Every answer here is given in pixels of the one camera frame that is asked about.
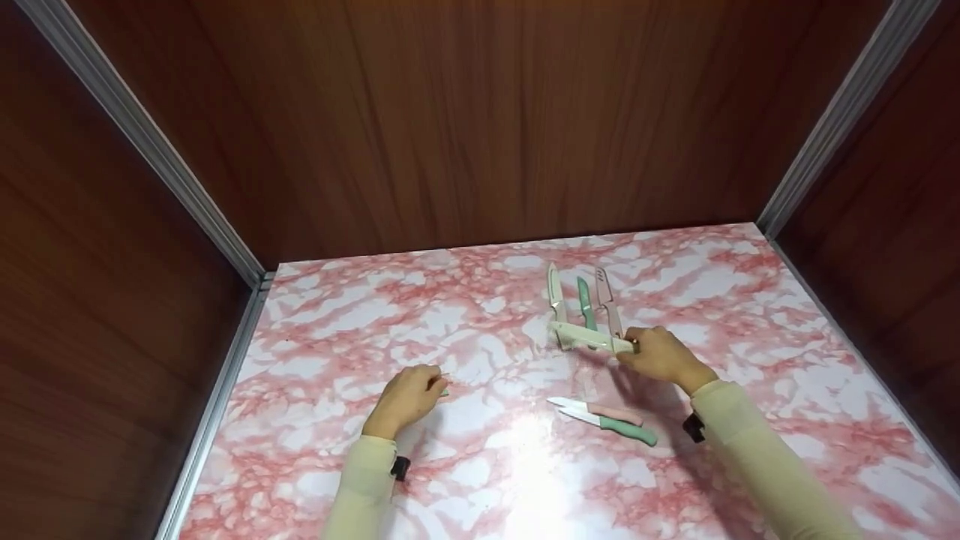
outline hand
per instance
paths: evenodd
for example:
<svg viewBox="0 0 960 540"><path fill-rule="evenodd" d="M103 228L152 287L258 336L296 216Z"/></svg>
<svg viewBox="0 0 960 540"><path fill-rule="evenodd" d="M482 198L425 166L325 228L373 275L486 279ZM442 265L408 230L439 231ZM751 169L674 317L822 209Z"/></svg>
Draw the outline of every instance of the hand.
<svg viewBox="0 0 960 540"><path fill-rule="evenodd" d="M433 410L446 388L437 366L405 367L380 394L363 434L393 440L396 434Z"/></svg>
<svg viewBox="0 0 960 540"><path fill-rule="evenodd" d="M630 328L624 338L635 342L639 353L620 353L616 359L643 376L673 382L688 396L717 380L717 374L664 327Z"/></svg>

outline table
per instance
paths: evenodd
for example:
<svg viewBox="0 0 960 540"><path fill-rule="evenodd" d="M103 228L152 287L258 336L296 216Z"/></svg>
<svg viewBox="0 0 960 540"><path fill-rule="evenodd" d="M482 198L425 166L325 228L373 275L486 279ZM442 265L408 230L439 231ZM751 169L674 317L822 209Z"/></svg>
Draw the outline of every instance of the table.
<svg viewBox="0 0 960 540"><path fill-rule="evenodd" d="M960 537L952 478L753 224L281 265L181 537L315 538L384 383L417 363L451 395L397 441L413 467L390 538L772 537L680 430L675 388L558 349L549 261L569 313L603 266L625 325L666 326L742 384L868 536ZM660 443L563 417L554 395L634 406Z"/></svg>

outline cream long sleeve shirt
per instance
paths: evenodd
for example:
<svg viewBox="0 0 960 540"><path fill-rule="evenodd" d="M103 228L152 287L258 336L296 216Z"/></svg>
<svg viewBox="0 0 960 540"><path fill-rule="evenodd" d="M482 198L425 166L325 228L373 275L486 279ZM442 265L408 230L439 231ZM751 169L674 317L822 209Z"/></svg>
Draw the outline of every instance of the cream long sleeve shirt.
<svg viewBox="0 0 960 540"><path fill-rule="evenodd" d="M781 540L860 538L851 518L770 429L738 384L715 380L693 394L704 437L740 475L770 529ZM396 444L363 435L350 448L323 540L374 540L390 501Z"/></svg>

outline wooden wall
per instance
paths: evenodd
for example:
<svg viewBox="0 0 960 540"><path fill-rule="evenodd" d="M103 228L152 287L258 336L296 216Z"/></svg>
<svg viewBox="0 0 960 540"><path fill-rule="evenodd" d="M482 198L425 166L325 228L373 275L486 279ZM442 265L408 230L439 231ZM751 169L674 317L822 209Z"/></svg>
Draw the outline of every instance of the wooden wall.
<svg viewBox="0 0 960 540"><path fill-rule="evenodd" d="M752 220L888 5L69 3L267 266Z"/></svg>
<svg viewBox="0 0 960 540"><path fill-rule="evenodd" d="M0 536L153 538L248 291L0 2Z"/></svg>
<svg viewBox="0 0 960 540"><path fill-rule="evenodd" d="M959 12L941 5L779 238L957 472Z"/></svg>

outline paring knife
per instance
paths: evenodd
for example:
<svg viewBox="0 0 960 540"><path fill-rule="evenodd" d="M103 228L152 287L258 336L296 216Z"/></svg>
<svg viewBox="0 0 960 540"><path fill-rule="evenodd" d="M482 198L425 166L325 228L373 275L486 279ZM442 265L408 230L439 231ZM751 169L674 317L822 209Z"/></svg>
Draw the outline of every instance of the paring knife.
<svg viewBox="0 0 960 540"><path fill-rule="evenodd" d="M620 314L616 312L616 302L613 301L613 289L610 287L610 280L607 279L607 271L597 266L597 299L600 306L607 311L607 326L610 327L610 334L616 337L623 337L623 324L620 322Z"/></svg>
<svg viewBox="0 0 960 540"><path fill-rule="evenodd" d="M613 418L592 414L577 408L562 407L560 412L569 416L570 418L576 418L577 420L582 420L588 424L593 424L601 430L615 431L625 437L637 441L643 441L647 444L647 446L657 445L657 434L645 428L641 428L640 426L634 426L628 422L613 420Z"/></svg>
<svg viewBox="0 0 960 540"><path fill-rule="evenodd" d="M564 305L564 290L560 284L560 271L557 270L557 265L553 262L546 269L546 295L550 299L550 307L556 314L556 321L566 323L566 306ZM559 333L557 333L557 340L560 341L561 350L569 349Z"/></svg>
<svg viewBox="0 0 960 540"><path fill-rule="evenodd" d="M597 320L593 316L593 305L590 303L590 287L587 286L587 280L577 278L577 290L580 292L580 312L584 314L584 325L591 329L597 329Z"/></svg>
<svg viewBox="0 0 960 540"><path fill-rule="evenodd" d="M606 349L614 354L636 353L634 344L626 339L620 339L619 337L613 337L596 330L571 325L570 323L550 321L547 323L547 326L557 333L557 337L560 339L561 349L565 351L577 345L587 345L588 347L592 346L599 349Z"/></svg>
<svg viewBox="0 0 960 540"><path fill-rule="evenodd" d="M547 398L546 401L556 406L561 406L564 408L576 408L591 414L599 414L600 416L613 418L613 420L622 420L623 422L629 422L634 426L643 425L643 417L631 410L624 408L613 408L600 404L589 404L580 400L571 400L570 398L559 397Z"/></svg>

